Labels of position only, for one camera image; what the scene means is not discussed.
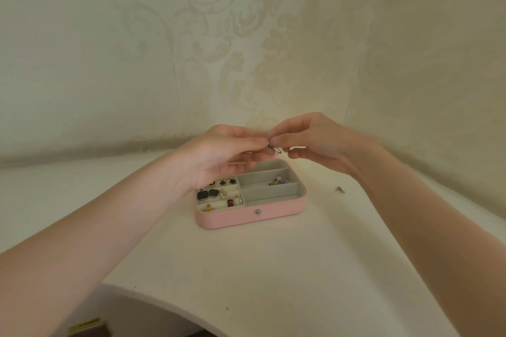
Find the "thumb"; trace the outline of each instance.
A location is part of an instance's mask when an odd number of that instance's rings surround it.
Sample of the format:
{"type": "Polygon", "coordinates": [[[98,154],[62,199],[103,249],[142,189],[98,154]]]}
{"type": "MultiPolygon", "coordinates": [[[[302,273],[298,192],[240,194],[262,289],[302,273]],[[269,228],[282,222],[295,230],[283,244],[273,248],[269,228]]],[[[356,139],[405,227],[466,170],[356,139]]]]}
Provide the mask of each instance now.
{"type": "Polygon", "coordinates": [[[271,139],[271,145],[276,148],[307,147],[309,133],[307,130],[297,133],[285,133],[271,139]]]}
{"type": "Polygon", "coordinates": [[[233,137],[233,149],[237,155],[243,152],[253,152],[269,145],[269,140],[263,137],[233,137]]]}

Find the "left hand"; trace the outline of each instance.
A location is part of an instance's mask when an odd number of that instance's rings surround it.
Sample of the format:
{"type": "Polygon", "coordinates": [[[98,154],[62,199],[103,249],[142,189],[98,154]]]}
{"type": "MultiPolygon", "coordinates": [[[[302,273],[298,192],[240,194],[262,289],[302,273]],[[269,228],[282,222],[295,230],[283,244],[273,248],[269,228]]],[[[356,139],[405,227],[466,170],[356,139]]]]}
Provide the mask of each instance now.
{"type": "Polygon", "coordinates": [[[274,155],[266,134],[245,127],[213,126],[178,149],[191,188],[201,188],[218,178],[244,173],[274,155]]]}

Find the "hand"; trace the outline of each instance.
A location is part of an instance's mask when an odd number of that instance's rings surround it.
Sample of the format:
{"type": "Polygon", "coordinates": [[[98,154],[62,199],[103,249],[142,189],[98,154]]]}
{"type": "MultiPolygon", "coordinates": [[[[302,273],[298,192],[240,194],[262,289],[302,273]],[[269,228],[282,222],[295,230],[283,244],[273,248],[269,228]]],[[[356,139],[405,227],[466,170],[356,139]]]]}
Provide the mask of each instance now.
{"type": "Polygon", "coordinates": [[[271,129],[267,138],[290,158],[306,158],[345,174],[351,172],[353,150],[371,142],[319,112],[289,118],[271,129]]]}
{"type": "Polygon", "coordinates": [[[236,175],[274,155],[266,134],[245,127],[215,125],[178,151],[188,163],[189,184],[198,189],[218,178],[236,175]]]}

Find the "jewelry box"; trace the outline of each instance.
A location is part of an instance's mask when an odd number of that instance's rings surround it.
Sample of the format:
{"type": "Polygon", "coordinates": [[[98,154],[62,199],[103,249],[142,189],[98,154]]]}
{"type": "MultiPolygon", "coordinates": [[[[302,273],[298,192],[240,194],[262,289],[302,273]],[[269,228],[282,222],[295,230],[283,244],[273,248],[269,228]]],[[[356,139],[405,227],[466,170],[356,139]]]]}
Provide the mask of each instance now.
{"type": "Polygon", "coordinates": [[[199,189],[194,197],[195,221],[216,229],[300,213],[307,190],[290,165],[279,159],[256,164],[199,189]]]}

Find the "right hand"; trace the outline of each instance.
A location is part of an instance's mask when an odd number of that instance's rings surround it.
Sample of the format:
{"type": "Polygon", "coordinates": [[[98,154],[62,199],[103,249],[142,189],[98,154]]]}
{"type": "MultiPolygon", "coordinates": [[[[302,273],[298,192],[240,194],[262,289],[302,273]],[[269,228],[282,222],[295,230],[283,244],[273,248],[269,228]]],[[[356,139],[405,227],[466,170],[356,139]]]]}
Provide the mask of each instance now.
{"type": "Polygon", "coordinates": [[[354,151],[372,142],[319,112],[289,118],[271,129],[267,138],[290,158],[306,158],[348,175],[354,151]]]}

